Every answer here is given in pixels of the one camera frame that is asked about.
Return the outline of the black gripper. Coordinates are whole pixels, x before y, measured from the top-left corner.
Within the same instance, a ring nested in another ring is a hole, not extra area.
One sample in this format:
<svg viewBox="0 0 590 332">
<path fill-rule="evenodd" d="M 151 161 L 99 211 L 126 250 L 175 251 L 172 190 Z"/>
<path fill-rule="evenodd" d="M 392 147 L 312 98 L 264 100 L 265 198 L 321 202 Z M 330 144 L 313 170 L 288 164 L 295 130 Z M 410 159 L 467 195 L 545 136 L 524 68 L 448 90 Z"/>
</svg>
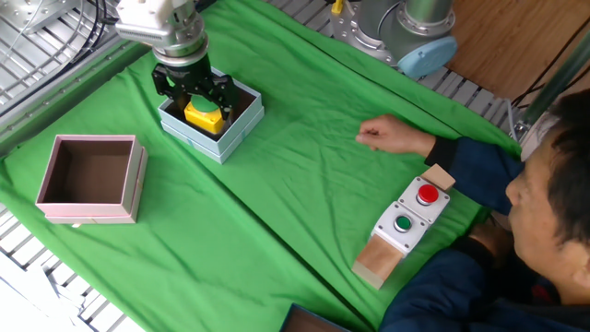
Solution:
<svg viewBox="0 0 590 332">
<path fill-rule="evenodd" d="M 189 63 L 171 64 L 159 59 L 151 73 L 155 89 L 166 96 L 177 109 L 181 109 L 182 91 L 189 94 L 210 94 L 221 110 L 222 119 L 227 121 L 240 96 L 231 76 L 214 77 L 209 56 Z"/>
</svg>

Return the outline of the person right hand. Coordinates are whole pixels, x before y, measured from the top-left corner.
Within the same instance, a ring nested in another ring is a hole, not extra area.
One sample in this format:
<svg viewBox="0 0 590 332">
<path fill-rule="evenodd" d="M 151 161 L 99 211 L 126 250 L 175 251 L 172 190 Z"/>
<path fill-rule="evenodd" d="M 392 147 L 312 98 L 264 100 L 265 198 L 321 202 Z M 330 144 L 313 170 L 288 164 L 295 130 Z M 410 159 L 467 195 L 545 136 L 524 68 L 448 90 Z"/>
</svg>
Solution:
<svg viewBox="0 0 590 332">
<path fill-rule="evenodd" d="M 371 150 L 415 153 L 426 158 L 436 143 L 436 136 L 413 128 L 392 114 L 383 114 L 362 122 L 356 141 Z"/>
</svg>

